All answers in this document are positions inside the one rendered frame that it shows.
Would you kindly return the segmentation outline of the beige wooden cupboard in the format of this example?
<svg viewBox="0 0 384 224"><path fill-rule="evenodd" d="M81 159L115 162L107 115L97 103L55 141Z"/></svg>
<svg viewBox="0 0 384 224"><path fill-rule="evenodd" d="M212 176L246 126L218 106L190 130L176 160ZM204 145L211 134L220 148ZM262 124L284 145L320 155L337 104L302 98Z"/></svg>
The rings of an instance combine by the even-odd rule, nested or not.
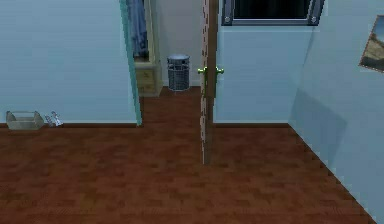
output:
<svg viewBox="0 0 384 224"><path fill-rule="evenodd" d="M163 81L155 0L143 0L143 3L147 29L148 56L135 58L136 80L141 97L158 97L163 87Z"/></svg>

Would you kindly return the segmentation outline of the brown wooden room door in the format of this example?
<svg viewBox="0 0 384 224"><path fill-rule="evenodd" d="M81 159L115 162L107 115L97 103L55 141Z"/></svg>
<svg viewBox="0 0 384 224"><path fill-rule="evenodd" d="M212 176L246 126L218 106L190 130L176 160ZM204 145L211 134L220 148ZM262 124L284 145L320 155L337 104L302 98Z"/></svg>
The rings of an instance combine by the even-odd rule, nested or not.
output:
<svg viewBox="0 0 384 224"><path fill-rule="evenodd" d="M207 67L206 74L201 75L201 151L202 163L211 161L213 148L213 105L216 93L216 51L218 30L219 0L203 0L203 47L202 68Z"/></svg>

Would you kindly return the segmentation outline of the dark framed window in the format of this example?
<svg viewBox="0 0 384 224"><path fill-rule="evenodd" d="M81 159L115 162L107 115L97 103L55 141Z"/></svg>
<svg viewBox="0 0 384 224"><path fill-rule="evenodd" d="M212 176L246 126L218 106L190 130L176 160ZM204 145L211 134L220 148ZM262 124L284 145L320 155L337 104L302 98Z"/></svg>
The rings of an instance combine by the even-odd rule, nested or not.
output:
<svg viewBox="0 0 384 224"><path fill-rule="evenodd" d="M318 26L325 0L223 0L222 26Z"/></svg>

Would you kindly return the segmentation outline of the small grey white object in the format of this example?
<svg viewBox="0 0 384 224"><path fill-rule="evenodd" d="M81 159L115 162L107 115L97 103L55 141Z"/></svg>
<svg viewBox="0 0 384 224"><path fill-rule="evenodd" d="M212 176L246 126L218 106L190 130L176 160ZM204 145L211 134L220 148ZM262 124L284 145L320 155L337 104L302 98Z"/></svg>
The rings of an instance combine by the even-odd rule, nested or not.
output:
<svg viewBox="0 0 384 224"><path fill-rule="evenodd" d="M52 111L50 115L46 115L45 119L50 127L59 127L63 125L63 122L59 119L59 115Z"/></svg>

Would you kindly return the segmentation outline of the blue hanging cloth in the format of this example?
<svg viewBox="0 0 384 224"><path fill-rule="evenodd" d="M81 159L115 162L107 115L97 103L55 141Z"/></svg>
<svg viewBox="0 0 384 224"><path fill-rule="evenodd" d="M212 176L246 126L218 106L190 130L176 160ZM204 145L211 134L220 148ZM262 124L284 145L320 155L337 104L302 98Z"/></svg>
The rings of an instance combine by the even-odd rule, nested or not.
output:
<svg viewBox="0 0 384 224"><path fill-rule="evenodd" d="M143 0L127 0L133 54L143 56L148 53L147 28Z"/></svg>

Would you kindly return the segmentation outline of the framed landscape picture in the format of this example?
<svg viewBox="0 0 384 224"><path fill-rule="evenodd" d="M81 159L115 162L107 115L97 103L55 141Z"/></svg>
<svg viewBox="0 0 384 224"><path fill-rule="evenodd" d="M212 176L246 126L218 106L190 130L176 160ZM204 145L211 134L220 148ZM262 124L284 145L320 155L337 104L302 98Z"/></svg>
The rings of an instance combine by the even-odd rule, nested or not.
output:
<svg viewBox="0 0 384 224"><path fill-rule="evenodd" d="M384 74L384 14L375 19L359 65Z"/></svg>

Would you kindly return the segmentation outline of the beige open box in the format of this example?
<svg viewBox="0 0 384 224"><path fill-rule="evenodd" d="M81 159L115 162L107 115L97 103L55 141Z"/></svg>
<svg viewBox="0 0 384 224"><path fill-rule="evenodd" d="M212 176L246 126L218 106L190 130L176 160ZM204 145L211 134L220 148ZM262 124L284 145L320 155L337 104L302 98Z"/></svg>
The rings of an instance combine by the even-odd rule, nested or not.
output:
<svg viewBox="0 0 384 224"><path fill-rule="evenodd" d="M37 111L7 111L6 124L10 130L39 130L44 120Z"/></svg>

